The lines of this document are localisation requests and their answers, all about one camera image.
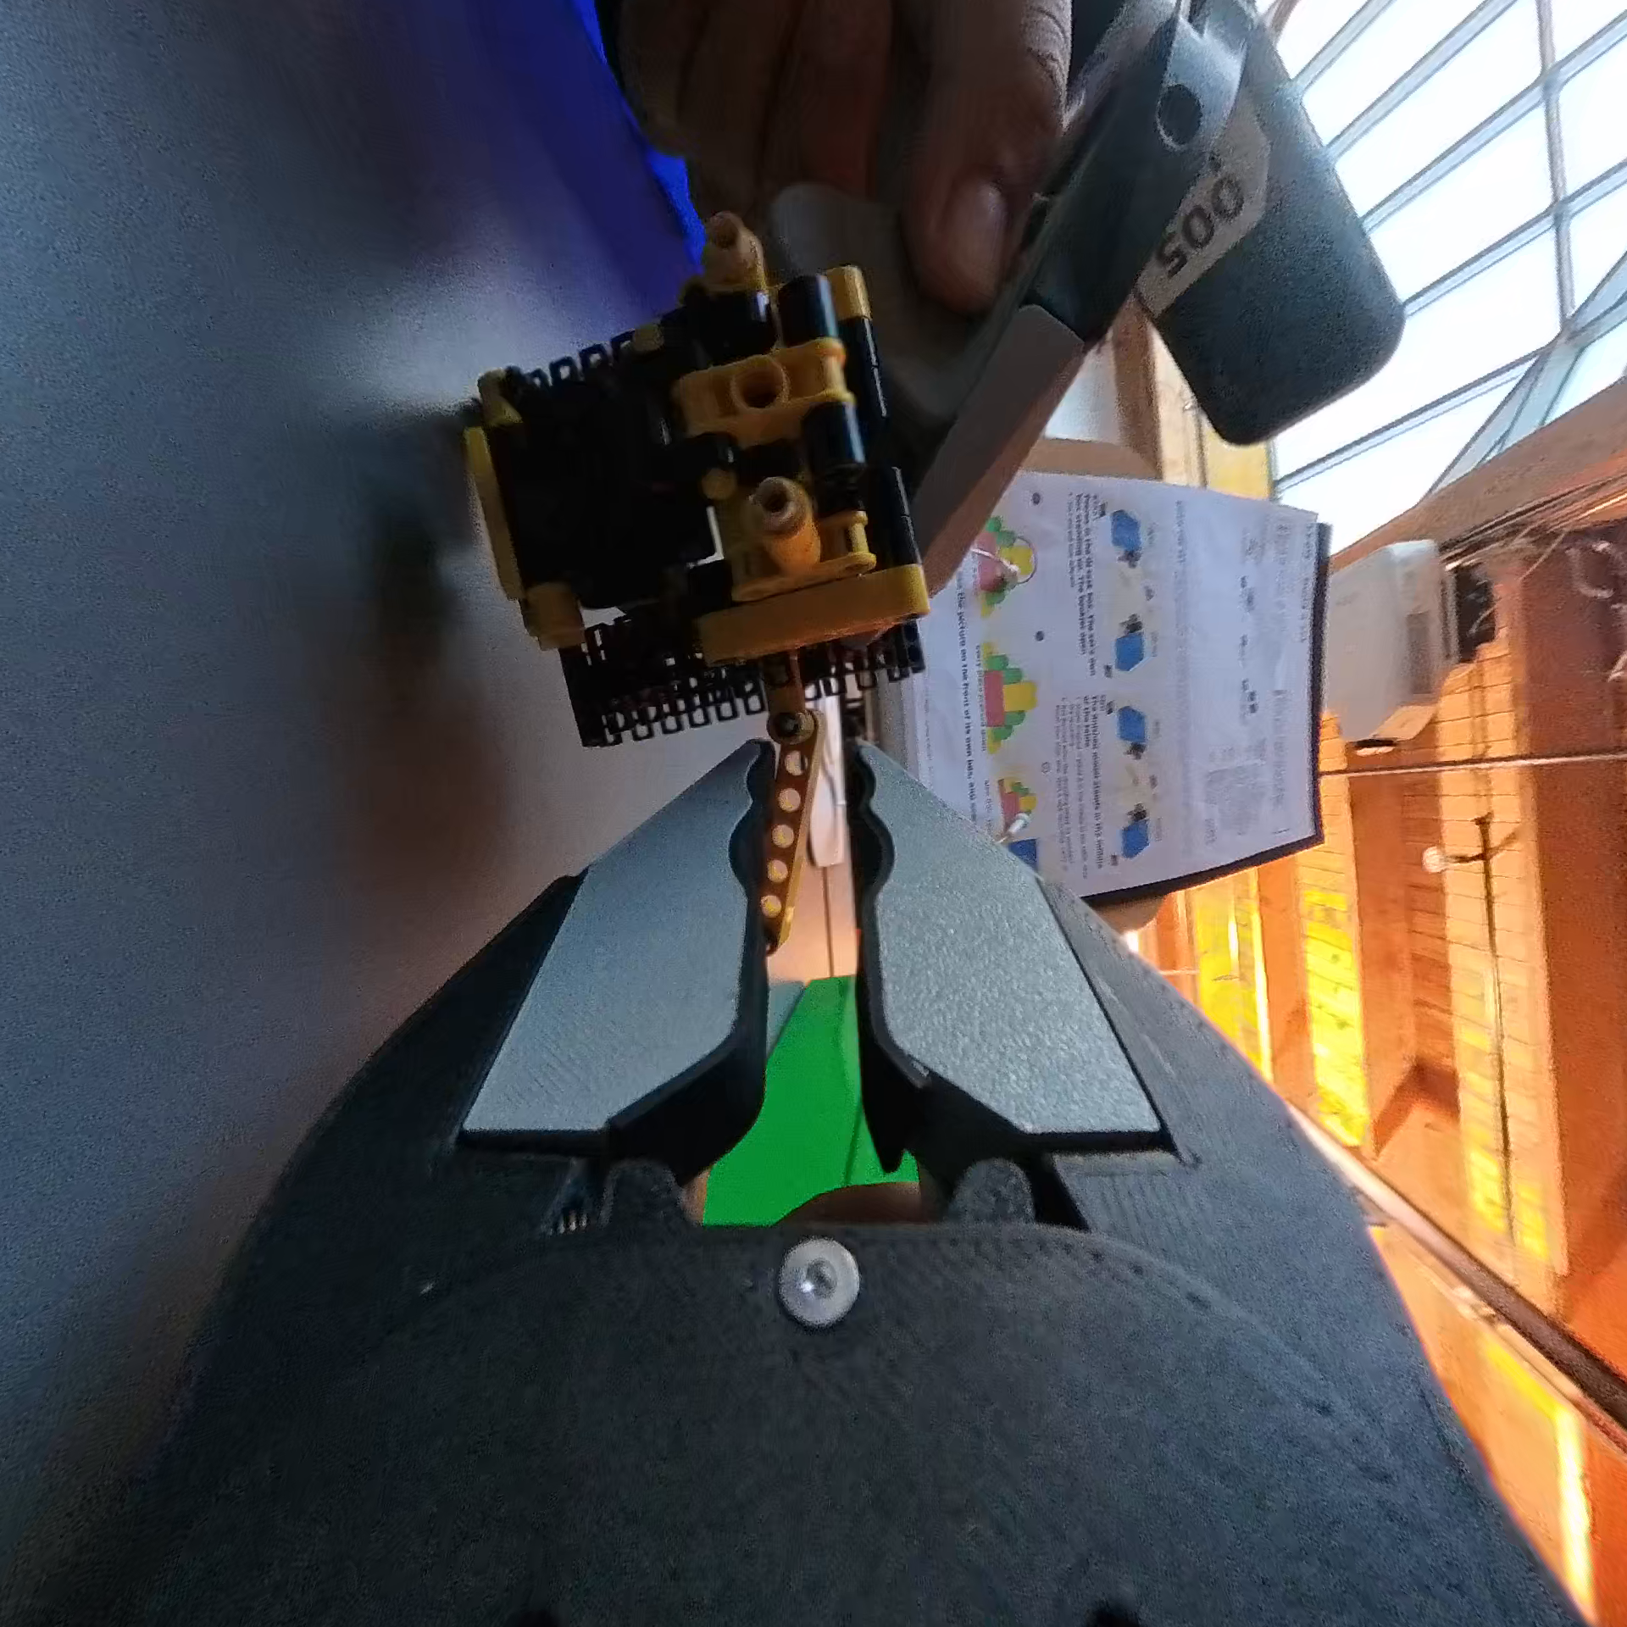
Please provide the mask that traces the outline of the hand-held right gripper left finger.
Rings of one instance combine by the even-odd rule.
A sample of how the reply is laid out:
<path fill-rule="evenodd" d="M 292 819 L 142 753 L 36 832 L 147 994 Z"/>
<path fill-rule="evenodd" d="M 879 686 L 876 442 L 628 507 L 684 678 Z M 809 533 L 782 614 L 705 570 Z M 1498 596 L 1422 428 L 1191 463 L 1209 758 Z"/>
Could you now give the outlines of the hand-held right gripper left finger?
<path fill-rule="evenodd" d="M 714 1167 L 764 1101 L 761 794 L 742 743 L 582 872 L 460 1140 Z"/>

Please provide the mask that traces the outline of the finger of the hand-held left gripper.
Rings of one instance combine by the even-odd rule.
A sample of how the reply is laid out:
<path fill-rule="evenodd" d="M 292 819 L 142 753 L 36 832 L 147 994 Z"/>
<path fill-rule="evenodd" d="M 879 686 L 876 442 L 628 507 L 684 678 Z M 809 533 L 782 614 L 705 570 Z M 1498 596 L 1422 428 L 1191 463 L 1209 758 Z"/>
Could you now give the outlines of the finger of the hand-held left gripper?
<path fill-rule="evenodd" d="M 928 596 L 959 578 L 1082 359 L 1087 346 L 1063 320 L 1037 303 L 1019 307 L 911 498 Z"/>

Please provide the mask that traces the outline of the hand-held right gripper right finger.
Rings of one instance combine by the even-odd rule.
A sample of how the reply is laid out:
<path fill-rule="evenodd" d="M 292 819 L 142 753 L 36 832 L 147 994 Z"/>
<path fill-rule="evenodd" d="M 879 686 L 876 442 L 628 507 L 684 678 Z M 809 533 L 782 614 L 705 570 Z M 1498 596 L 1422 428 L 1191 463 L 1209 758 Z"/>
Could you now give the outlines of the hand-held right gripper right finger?
<path fill-rule="evenodd" d="M 1042 879 L 876 743 L 846 749 L 859 1065 L 884 1172 L 1169 1154 Z"/>

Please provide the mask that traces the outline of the yellow black lego vehicle model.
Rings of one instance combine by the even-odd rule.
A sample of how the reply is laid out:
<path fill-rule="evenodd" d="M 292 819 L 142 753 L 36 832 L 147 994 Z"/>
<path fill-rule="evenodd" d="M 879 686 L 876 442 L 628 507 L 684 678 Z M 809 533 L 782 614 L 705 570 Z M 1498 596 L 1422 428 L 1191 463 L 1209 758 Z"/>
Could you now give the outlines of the yellow black lego vehicle model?
<path fill-rule="evenodd" d="M 927 673 L 927 570 L 854 265 L 771 278 L 718 215 L 672 311 L 481 373 L 462 457 L 583 749 Z"/>

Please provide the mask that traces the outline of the person's left hand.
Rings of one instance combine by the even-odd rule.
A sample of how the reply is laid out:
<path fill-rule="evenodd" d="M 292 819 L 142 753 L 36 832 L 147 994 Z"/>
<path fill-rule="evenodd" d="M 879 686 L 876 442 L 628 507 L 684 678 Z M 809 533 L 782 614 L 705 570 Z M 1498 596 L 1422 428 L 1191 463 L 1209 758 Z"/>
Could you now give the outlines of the person's left hand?
<path fill-rule="evenodd" d="M 876 195 L 928 298 L 981 314 L 1023 246 L 1078 81 L 1067 0 L 610 0 L 610 72 L 700 221 L 790 186 Z"/>

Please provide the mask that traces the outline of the green plastic bin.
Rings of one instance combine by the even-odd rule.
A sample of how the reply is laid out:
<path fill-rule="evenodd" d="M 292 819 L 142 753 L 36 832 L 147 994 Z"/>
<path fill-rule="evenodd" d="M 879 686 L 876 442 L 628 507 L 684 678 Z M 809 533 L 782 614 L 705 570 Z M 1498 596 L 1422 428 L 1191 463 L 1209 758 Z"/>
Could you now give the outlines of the green plastic bin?
<path fill-rule="evenodd" d="M 919 1179 L 911 1158 L 884 1167 L 864 1122 L 859 980 L 771 988 L 771 1015 L 758 1122 L 705 1179 L 710 1229 L 761 1229 L 835 1190 Z"/>

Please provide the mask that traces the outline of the skylight window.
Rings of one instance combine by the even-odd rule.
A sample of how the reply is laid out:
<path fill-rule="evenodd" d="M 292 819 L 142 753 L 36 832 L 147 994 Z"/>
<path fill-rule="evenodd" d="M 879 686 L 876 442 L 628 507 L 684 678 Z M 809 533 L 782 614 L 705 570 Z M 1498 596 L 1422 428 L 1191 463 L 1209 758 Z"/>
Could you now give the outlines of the skylight window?
<path fill-rule="evenodd" d="M 1627 8 L 1275 3 L 1278 55 L 1403 298 L 1397 357 L 1272 442 L 1351 550 L 1623 380 Z"/>

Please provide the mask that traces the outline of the white stand base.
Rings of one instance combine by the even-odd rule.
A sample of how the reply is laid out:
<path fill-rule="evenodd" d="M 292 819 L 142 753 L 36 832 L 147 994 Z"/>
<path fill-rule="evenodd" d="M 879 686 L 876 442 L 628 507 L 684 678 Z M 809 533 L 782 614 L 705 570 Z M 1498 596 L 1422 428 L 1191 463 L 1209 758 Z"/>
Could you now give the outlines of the white stand base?
<path fill-rule="evenodd" d="M 819 765 L 812 775 L 809 860 L 814 870 L 846 867 L 846 737 L 843 702 L 819 698 Z"/>

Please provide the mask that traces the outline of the printed instruction sheet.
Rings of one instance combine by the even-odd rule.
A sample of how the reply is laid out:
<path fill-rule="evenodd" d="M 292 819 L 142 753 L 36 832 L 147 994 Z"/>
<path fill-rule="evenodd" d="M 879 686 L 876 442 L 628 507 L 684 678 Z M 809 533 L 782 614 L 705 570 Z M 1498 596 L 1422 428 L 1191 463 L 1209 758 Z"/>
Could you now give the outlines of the printed instruction sheet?
<path fill-rule="evenodd" d="M 1082 900 L 1308 853 L 1324 603 L 1303 511 L 1019 474 L 921 620 L 901 758 Z"/>

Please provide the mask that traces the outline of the white ceiling box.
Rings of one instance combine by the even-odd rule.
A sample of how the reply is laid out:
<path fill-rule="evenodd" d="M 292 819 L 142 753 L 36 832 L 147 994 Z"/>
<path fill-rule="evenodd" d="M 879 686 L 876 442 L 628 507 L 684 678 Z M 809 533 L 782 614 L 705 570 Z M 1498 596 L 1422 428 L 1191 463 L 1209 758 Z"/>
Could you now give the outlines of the white ceiling box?
<path fill-rule="evenodd" d="M 1324 711 L 1354 753 L 1410 743 L 1459 665 L 1456 603 L 1435 543 L 1391 543 L 1328 578 Z"/>

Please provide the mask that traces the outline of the blue plastic bin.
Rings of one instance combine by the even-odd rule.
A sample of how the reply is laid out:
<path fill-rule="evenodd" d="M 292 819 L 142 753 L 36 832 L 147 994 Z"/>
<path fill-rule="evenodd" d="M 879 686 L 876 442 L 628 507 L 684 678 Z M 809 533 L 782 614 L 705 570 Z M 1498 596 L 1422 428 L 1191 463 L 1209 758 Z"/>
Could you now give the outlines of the blue plastic bin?
<path fill-rule="evenodd" d="M 641 114 L 634 111 L 634 99 L 628 97 L 628 81 L 619 72 L 619 44 L 615 44 L 619 0 L 568 0 L 568 10 L 578 14 L 589 46 L 599 55 L 604 74 L 611 80 L 619 114 L 628 118 L 628 125 L 637 139 L 641 163 L 652 174 L 652 182 L 659 186 L 659 194 L 676 221 L 676 231 L 688 249 L 688 265 L 699 272 L 705 227 L 700 227 L 700 215 L 690 199 L 688 167 L 681 157 L 662 154 L 647 139 L 647 132 L 641 128 Z"/>

